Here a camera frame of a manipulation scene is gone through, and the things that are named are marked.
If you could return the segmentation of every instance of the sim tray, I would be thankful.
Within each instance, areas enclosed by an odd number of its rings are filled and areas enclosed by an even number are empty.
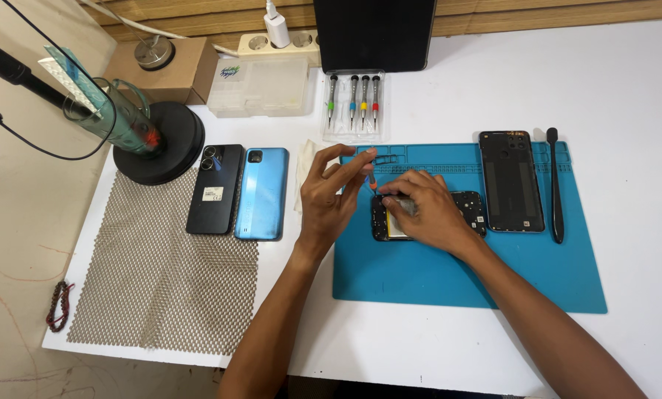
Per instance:
[[[397,159],[396,155],[376,156],[376,158],[373,160],[373,165],[385,165],[386,163],[398,162],[399,160]]]

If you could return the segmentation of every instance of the blue smartphone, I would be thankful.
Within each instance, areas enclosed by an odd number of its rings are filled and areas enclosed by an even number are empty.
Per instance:
[[[282,237],[288,169],[286,149],[247,150],[235,237],[243,240]]]

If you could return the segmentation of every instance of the glass cup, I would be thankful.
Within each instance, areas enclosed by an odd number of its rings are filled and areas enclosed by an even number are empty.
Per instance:
[[[166,147],[166,140],[149,120],[149,102],[143,93],[136,86],[120,79],[114,79],[112,83],[102,77],[93,79],[116,104],[116,123],[107,141],[144,158],[157,156]],[[141,104],[143,104],[141,109],[137,108],[117,89],[119,85],[129,87],[139,96]],[[112,128],[113,109],[112,103],[108,100],[92,112],[70,93],[62,104],[62,113],[69,121],[77,123],[102,139]]]

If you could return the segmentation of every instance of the phone battery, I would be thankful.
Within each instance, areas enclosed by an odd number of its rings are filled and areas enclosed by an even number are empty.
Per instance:
[[[410,216],[415,216],[415,213],[417,213],[417,206],[415,205],[415,201],[408,197],[396,197],[396,196],[390,196],[390,198],[393,198],[397,200],[397,202],[400,203],[400,206],[410,214]],[[395,217],[387,212],[388,215],[388,237],[408,237],[403,230],[400,228],[400,222],[395,219]]]

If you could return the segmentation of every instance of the screwdriver set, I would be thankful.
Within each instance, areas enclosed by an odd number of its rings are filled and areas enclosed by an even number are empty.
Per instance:
[[[381,69],[326,73],[321,137],[324,141],[377,144],[385,141],[383,101],[388,76]]]

